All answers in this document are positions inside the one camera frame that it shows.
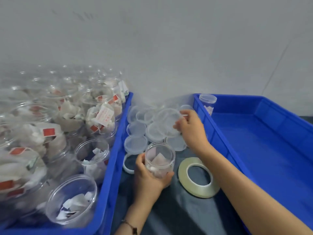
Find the person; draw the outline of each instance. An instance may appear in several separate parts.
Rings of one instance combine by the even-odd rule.
[[[251,234],[313,234],[302,221],[210,145],[203,124],[195,111],[182,110],[181,113],[187,116],[179,119],[173,127],[182,133],[188,147],[213,174]],[[144,161],[145,155],[140,154],[135,168],[135,199],[115,235],[141,233],[152,206],[174,175],[174,172],[171,172],[163,179],[154,178],[146,169]]]

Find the roll of tape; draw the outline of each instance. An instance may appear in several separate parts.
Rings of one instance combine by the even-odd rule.
[[[211,182],[208,185],[200,186],[194,183],[188,176],[188,169],[192,166],[198,166],[205,169],[211,178]],[[211,198],[217,194],[220,190],[220,186],[217,181],[214,180],[213,175],[207,169],[199,158],[186,158],[181,162],[178,168],[178,178],[182,186],[192,195],[199,198]]]
[[[130,170],[130,169],[128,169],[126,166],[125,166],[125,161],[126,161],[126,159],[128,158],[128,157],[130,157],[132,154],[126,154],[125,155],[125,157],[124,157],[124,161],[123,161],[123,169],[124,169],[124,171],[125,172],[127,172],[128,174],[134,174],[135,173],[135,171],[134,170]]]

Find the dark table surface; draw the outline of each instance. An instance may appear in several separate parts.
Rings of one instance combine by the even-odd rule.
[[[155,203],[141,234],[247,234],[240,218],[222,190],[213,198],[200,199],[189,194],[182,187],[178,180],[178,167],[182,160],[188,157],[195,157],[189,149],[176,152],[175,175],[172,183],[163,190],[160,198]],[[134,168],[135,158],[134,155],[126,161],[126,166],[129,169]],[[206,185],[210,180],[207,172],[199,167],[191,167],[188,174],[199,185]],[[114,234],[117,230],[128,207],[132,204],[132,186],[133,175],[122,171],[111,234]]]

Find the white wall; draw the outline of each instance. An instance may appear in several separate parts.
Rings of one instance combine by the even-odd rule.
[[[0,61],[123,67],[147,102],[264,94],[313,115],[312,3],[0,0]]]

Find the blue tray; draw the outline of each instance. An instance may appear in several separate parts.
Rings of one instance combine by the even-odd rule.
[[[210,117],[194,94],[209,141],[313,229],[313,126],[262,96],[214,95]]]
[[[115,142],[110,153],[110,160],[98,197],[96,211],[92,221],[88,224],[88,226],[85,228],[63,229],[60,226],[48,222],[41,227],[25,228],[15,224],[12,228],[2,230],[0,232],[2,235],[92,235],[95,233],[102,233],[103,228],[106,226],[105,223],[107,221],[110,221],[110,223],[112,222],[114,213],[117,193],[111,193],[110,189],[114,188],[111,185],[119,185],[119,178],[116,176],[119,167],[115,165],[115,163],[119,162],[117,158],[120,158],[121,148],[123,148],[122,134],[126,131],[127,111],[131,105],[132,97],[133,93],[129,93],[128,99],[126,101],[126,107],[120,119],[119,128],[116,132]]]

